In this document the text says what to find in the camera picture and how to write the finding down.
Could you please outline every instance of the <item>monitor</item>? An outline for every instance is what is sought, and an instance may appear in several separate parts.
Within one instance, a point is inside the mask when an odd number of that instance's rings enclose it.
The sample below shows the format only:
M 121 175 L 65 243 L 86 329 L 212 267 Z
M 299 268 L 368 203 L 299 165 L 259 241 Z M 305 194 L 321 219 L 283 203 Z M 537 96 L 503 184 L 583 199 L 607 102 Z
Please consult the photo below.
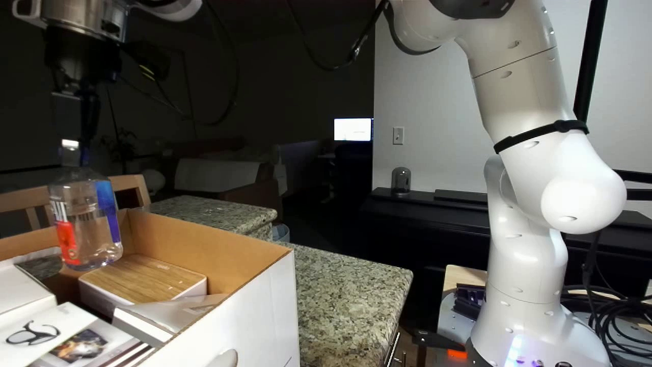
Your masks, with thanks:
M 332 140 L 335 143 L 370 143 L 373 118 L 370 116 L 333 116 Z

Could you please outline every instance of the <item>red label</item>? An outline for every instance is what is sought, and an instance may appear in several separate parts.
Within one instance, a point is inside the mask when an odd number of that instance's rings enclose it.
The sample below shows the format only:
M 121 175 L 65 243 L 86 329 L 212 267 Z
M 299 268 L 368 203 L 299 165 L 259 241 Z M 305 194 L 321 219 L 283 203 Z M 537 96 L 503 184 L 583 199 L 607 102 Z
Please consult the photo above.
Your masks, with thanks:
M 68 222 L 57 222 L 57 238 L 61 259 L 68 264 L 82 264 L 82 259 L 76 256 L 74 227 Z

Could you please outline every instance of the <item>granite countertop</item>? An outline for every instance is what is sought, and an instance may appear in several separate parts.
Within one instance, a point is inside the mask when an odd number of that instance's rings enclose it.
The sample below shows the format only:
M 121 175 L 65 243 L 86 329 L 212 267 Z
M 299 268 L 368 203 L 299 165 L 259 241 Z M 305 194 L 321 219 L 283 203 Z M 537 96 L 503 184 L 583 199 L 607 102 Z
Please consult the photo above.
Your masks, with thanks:
M 149 210 L 239 234 L 250 234 L 277 217 L 277 210 L 273 207 L 207 199 L 197 195 L 166 197 L 151 203 Z
M 170 197 L 156 214 L 246 234 L 274 210 L 206 197 Z M 411 270 L 289 243 L 295 254 L 304 367 L 381 365 L 398 323 Z

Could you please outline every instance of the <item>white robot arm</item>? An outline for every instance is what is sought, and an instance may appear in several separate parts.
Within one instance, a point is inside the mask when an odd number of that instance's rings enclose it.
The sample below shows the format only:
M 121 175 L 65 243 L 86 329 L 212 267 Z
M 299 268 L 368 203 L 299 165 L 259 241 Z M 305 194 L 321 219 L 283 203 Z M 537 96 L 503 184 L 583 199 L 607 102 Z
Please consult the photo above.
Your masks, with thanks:
M 164 20 L 191 18 L 201 0 L 14 0 L 16 18 L 42 28 L 45 65 L 53 73 L 54 102 L 80 103 L 82 165 L 88 163 L 90 140 L 99 118 L 101 82 L 115 82 L 126 38 L 126 18 L 140 8 Z
M 469 340 L 475 365 L 609 365 L 601 340 L 559 306 L 565 244 L 613 222 L 625 186 L 592 150 L 562 91 L 540 0 L 391 0 L 398 49 L 456 40 L 496 156 L 488 195 L 487 304 Z

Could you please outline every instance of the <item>screen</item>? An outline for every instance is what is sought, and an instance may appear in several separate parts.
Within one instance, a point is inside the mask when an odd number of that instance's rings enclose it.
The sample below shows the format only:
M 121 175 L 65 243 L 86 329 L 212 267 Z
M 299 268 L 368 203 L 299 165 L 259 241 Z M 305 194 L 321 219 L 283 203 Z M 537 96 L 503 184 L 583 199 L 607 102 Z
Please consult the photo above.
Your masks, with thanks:
M 373 118 L 333 118 L 333 140 L 370 140 Z

